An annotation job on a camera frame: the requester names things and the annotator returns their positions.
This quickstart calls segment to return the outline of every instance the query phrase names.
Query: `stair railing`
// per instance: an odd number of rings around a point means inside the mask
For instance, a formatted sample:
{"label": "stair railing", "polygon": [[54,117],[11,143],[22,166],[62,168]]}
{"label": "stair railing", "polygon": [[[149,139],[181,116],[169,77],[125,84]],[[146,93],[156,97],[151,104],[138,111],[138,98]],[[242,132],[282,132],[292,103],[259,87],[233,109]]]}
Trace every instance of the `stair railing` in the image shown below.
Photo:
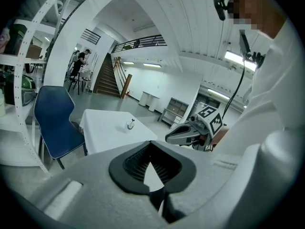
{"label": "stair railing", "polygon": [[115,64],[114,64],[114,67],[113,67],[113,72],[115,70],[117,70],[117,72],[118,72],[120,82],[121,82],[121,85],[122,85],[121,99],[123,99],[126,95],[130,80],[132,79],[132,75],[128,74],[128,76],[126,77],[123,66],[122,66],[121,61],[120,61],[120,59],[121,59],[120,57],[117,57],[117,58],[114,58],[114,59],[115,59]]}

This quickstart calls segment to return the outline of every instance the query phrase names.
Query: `balcony railing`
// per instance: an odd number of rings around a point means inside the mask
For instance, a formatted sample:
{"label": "balcony railing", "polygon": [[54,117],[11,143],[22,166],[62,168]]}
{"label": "balcony railing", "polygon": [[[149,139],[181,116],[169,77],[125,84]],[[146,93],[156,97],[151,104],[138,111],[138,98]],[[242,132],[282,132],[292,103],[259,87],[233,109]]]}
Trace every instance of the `balcony railing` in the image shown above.
{"label": "balcony railing", "polygon": [[141,47],[167,46],[162,35],[148,36],[117,45],[112,53]]}
{"label": "balcony railing", "polygon": [[88,29],[85,29],[85,31],[81,35],[81,38],[96,45],[101,37],[98,34],[92,32]]}

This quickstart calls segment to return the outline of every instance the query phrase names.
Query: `white column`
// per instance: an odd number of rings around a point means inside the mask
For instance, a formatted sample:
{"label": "white column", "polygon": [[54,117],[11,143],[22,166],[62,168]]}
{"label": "white column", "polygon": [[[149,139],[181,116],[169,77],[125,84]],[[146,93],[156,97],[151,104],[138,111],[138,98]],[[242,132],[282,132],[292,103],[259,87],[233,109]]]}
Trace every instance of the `white column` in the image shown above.
{"label": "white column", "polygon": [[51,51],[44,85],[63,86],[67,65],[81,34],[110,1],[85,0],[67,20]]}
{"label": "white column", "polygon": [[105,59],[110,47],[112,46],[113,42],[114,42],[114,39],[104,33],[96,45],[96,52],[98,53],[99,58],[95,64],[95,68],[94,68],[93,75],[91,78],[91,83],[90,83],[91,91],[93,91],[94,84],[96,82],[96,78],[100,72],[104,59]]}

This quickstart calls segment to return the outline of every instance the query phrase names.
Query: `wire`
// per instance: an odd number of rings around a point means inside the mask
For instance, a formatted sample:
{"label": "wire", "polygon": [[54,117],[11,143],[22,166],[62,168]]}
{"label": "wire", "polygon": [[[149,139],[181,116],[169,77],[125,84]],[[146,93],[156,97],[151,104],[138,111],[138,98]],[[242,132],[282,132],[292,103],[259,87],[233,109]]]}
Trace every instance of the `wire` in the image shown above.
{"label": "wire", "polygon": [[229,106],[230,106],[232,100],[234,99],[235,95],[237,94],[237,91],[238,91],[238,89],[239,89],[239,87],[240,87],[240,85],[241,85],[241,83],[242,83],[242,81],[243,81],[243,78],[244,78],[244,69],[243,69],[242,77],[241,77],[240,80],[239,80],[239,84],[238,84],[238,86],[237,86],[237,88],[236,88],[234,94],[232,95],[232,97],[230,98],[230,100],[229,100],[229,102],[227,103],[226,107],[224,108],[223,119],[224,119],[225,113],[227,112],[227,110],[228,110],[228,108],[229,108]]}
{"label": "wire", "polygon": [[221,41],[222,41],[222,38],[223,38],[223,31],[224,31],[224,22],[223,22],[222,29],[221,29],[220,41],[219,41],[219,46],[218,46],[216,58],[218,58],[219,48],[220,48],[220,44],[221,44]]}

